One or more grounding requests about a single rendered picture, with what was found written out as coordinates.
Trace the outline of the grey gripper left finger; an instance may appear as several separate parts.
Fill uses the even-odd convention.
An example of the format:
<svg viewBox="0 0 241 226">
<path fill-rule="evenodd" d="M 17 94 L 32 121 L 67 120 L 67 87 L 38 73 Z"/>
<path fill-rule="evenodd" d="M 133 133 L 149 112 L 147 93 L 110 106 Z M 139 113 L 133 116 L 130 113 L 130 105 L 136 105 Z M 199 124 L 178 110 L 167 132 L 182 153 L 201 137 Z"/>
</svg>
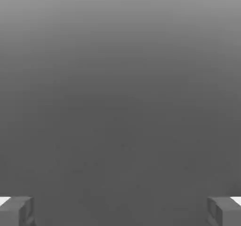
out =
<svg viewBox="0 0 241 226">
<path fill-rule="evenodd" d="M 36 226 L 34 198 L 0 196 L 0 226 Z"/>
</svg>

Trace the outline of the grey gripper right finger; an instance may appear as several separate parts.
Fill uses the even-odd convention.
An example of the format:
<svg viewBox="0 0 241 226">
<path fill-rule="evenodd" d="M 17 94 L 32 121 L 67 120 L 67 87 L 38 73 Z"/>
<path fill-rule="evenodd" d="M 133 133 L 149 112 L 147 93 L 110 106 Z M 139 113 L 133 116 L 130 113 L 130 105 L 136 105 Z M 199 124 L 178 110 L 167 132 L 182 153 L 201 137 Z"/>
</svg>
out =
<svg viewBox="0 0 241 226">
<path fill-rule="evenodd" d="M 210 226 L 241 226 L 241 196 L 208 197 L 207 223 Z"/>
</svg>

